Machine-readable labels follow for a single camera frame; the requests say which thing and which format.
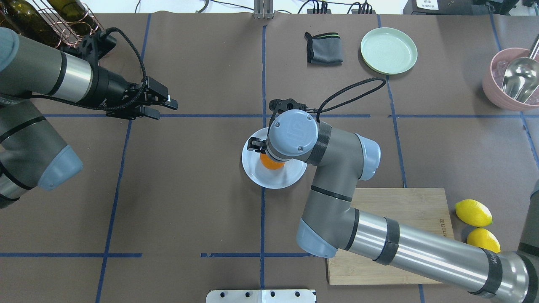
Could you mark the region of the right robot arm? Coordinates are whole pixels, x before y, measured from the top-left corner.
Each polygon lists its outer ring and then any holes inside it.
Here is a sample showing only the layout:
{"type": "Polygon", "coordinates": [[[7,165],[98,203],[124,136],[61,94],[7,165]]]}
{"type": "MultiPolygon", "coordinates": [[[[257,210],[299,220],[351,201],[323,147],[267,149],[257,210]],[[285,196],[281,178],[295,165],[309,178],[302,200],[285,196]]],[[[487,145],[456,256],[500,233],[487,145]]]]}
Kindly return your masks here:
{"type": "Polygon", "coordinates": [[[496,303],[537,303],[537,187],[516,251],[465,244],[355,203],[358,181],[370,180],[379,167],[377,142],[320,121],[323,106],[311,109],[292,98],[277,98],[268,107],[272,115],[266,138],[252,136],[246,149],[279,163],[295,160],[316,167],[296,234],[304,251],[330,259],[345,250],[496,303]]]}

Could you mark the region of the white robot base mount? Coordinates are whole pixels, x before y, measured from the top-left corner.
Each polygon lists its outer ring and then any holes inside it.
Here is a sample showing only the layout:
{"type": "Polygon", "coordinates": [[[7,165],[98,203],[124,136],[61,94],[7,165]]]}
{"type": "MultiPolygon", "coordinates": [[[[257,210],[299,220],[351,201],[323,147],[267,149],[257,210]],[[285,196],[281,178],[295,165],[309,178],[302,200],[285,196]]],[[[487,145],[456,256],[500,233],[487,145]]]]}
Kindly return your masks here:
{"type": "Polygon", "coordinates": [[[206,303],[316,303],[316,291],[309,289],[214,290],[206,303]]]}

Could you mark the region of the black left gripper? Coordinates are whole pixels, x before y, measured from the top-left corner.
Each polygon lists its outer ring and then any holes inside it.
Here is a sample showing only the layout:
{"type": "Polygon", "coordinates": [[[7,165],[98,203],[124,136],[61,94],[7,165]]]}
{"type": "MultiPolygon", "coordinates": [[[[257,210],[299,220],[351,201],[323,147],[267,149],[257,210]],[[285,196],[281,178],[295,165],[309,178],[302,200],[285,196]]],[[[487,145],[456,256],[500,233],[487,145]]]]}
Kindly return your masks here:
{"type": "Polygon", "coordinates": [[[99,65],[99,60],[116,45],[116,39],[110,33],[94,33],[82,40],[82,58],[86,60],[92,71],[91,82],[82,105],[89,109],[106,111],[109,117],[135,120],[148,117],[159,120],[160,112],[145,106],[164,106],[177,111],[178,102],[170,97],[168,88],[152,77],[146,78],[145,68],[137,48],[122,34],[131,46],[143,71],[140,84],[127,82],[123,76],[99,65]]]}

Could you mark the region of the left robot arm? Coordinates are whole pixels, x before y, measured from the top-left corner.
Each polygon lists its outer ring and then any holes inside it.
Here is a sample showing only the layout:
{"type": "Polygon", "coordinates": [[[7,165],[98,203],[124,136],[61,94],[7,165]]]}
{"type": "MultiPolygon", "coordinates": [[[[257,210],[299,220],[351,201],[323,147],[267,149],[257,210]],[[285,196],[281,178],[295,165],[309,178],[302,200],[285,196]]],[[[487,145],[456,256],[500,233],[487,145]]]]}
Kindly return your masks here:
{"type": "Polygon", "coordinates": [[[75,48],[57,49],[1,29],[1,208],[38,187],[51,191],[83,163],[39,107],[55,101],[107,117],[159,119],[156,106],[178,109],[166,86],[147,75],[140,52],[119,28],[98,30],[75,48]],[[120,34],[136,55],[141,80],[130,82],[100,65],[120,34]]]}

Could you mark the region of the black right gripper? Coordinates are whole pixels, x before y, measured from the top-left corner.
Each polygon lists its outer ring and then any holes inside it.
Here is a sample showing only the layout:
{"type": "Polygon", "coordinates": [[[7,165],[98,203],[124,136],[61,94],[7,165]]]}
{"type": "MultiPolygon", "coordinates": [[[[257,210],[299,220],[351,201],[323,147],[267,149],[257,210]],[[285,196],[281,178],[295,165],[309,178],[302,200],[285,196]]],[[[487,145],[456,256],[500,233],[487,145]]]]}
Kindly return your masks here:
{"type": "MultiPolygon", "coordinates": [[[[308,117],[312,118],[311,114],[317,113],[317,109],[307,107],[307,105],[297,102],[293,100],[292,98],[287,98],[285,100],[275,98],[270,101],[268,107],[272,111],[272,115],[268,123],[268,129],[265,131],[266,138],[268,137],[268,134],[271,130],[272,123],[275,121],[275,118],[278,114],[282,114],[283,112],[297,109],[297,110],[306,112],[308,117]]],[[[258,138],[257,136],[251,136],[248,139],[248,146],[246,150],[265,154],[267,150],[267,139],[258,138]]]]}

